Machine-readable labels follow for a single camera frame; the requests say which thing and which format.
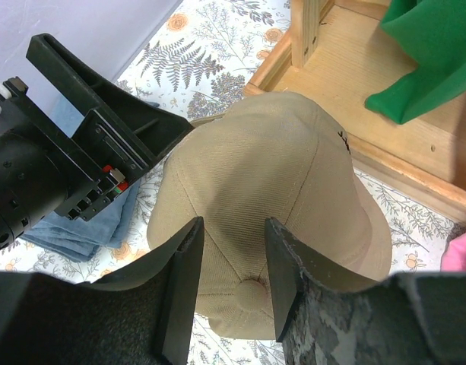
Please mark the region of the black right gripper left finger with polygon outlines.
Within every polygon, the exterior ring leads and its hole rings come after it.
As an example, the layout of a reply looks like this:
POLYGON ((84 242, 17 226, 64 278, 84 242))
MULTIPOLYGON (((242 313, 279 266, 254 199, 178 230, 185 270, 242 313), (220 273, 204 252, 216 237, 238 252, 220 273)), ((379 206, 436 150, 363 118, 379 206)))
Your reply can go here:
POLYGON ((184 364, 204 221, 101 279, 0 271, 0 364, 184 364))

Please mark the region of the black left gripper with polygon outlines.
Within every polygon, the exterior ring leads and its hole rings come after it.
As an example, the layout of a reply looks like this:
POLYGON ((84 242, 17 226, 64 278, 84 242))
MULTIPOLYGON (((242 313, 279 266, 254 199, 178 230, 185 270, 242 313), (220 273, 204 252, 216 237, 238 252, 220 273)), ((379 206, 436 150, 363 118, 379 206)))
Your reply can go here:
MULTIPOLYGON (((71 138, 102 167, 152 167, 193 129, 185 118, 115 86, 48 33, 31 38, 27 59, 84 117, 71 138)), ((18 237, 70 260, 90 260, 101 247, 122 246, 138 184, 91 221, 70 221, 49 206, 62 187, 62 175, 47 156, 19 140, 8 151, 11 159, 0 161, 0 169, 11 172, 21 162, 35 180, 11 175, 30 202, 22 205, 21 195, 9 191, 7 206, 22 208, 24 216, 17 229, 10 230, 9 222, 0 215, 0 251, 18 237)), ((0 198, 7 191, 0 183, 0 198)))

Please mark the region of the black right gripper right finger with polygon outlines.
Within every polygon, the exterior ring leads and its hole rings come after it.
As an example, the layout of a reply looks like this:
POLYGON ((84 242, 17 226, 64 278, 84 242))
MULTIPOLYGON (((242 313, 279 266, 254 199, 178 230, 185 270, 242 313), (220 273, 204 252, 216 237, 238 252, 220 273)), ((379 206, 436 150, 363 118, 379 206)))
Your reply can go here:
POLYGON ((466 272, 363 277, 274 218, 265 246, 288 364, 466 364, 466 272))

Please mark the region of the beige baseball cap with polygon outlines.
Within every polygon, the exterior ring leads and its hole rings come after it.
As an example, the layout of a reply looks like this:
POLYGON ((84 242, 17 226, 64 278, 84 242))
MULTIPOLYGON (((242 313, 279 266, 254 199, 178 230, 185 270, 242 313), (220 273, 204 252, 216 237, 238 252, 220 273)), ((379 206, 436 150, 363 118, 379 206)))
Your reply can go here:
POLYGON ((173 149, 147 226, 158 248, 194 217, 204 221, 195 310, 226 338, 271 340, 274 314, 264 224, 380 281, 392 237, 353 170, 347 133, 314 101, 270 92, 197 119, 173 149))

